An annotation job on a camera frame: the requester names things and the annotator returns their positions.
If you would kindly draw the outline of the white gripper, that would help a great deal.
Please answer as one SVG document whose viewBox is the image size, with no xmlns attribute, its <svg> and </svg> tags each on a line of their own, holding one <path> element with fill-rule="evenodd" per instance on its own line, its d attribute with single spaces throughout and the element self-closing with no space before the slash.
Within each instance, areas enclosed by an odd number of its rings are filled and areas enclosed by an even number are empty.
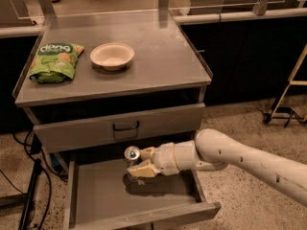
<svg viewBox="0 0 307 230">
<path fill-rule="evenodd" d="M 128 168 L 128 173 L 133 177 L 156 177 L 159 173 L 169 176 L 177 173 L 175 160 L 175 144 L 168 143 L 158 148 L 149 147 L 140 151 L 141 159 L 153 160 L 153 164 L 139 164 Z"/>
</svg>

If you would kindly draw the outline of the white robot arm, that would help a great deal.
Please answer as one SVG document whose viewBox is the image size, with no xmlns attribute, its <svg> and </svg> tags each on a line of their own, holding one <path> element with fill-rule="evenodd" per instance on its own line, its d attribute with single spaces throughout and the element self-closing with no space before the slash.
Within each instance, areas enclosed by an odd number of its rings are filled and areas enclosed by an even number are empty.
<svg viewBox="0 0 307 230">
<path fill-rule="evenodd" d="M 236 166 L 280 193 L 307 206 L 307 165 L 246 146 L 215 129 L 203 129 L 190 141 L 125 150 L 133 178 L 170 176 L 182 171 L 212 172 Z"/>
</svg>

